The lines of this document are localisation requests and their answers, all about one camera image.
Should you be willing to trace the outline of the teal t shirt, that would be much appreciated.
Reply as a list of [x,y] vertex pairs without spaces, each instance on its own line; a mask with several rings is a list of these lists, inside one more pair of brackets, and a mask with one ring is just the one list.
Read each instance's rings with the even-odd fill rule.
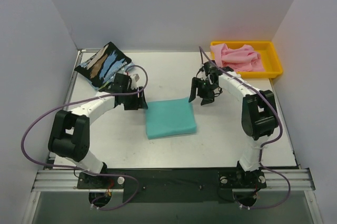
[[197,132],[193,105],[188,98],[152,101],[147,106],[145,131],[148,139]]

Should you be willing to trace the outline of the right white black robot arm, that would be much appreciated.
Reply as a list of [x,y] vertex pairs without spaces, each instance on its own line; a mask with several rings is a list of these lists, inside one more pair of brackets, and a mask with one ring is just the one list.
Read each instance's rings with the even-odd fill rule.
[[279,126],[274,94],[254,88],[230,67],[218,68],[213,63],[204,63],[192,78],[189,102],[198,96],[201,105],[211,104],[226,90],[242,103],[241,126],[248,142],[238,161],[235,181],[247,187],[254,180],[253,172],[261,169],[261,145]]

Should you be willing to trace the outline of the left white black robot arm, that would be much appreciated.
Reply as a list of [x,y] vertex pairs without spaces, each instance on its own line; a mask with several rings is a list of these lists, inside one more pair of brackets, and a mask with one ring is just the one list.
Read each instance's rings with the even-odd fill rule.
[[108,183],[106,164],[90,151],[90,127],[101,115],[124,106],[124,110],[148,109],[138,74],[117,73],[114,81],[97,92],[95,99],[69,111],[55,114],[48,149],[76,167],[91,173],[90,183],[103,188]]

